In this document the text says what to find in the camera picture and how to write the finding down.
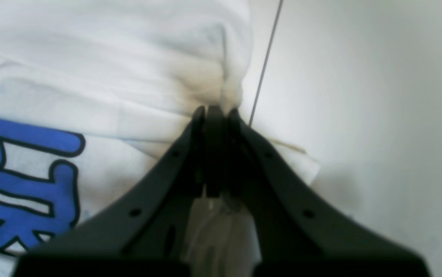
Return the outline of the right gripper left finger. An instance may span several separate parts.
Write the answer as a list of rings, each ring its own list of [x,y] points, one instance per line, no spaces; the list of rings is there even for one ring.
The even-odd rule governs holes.
[[[126,195],[19,258],[14,277],[190,277],[180,258],[191,207],[219,197],[225,118],[198,107],[182,135]]]

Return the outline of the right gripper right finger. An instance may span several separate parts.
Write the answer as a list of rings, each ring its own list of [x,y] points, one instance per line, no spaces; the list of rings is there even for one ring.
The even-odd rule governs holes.
[[[256,223],[262,260],[253,277],[428,277],[423,258],[358,224],[312,191],[275,148],[228,115],[235,186]]]

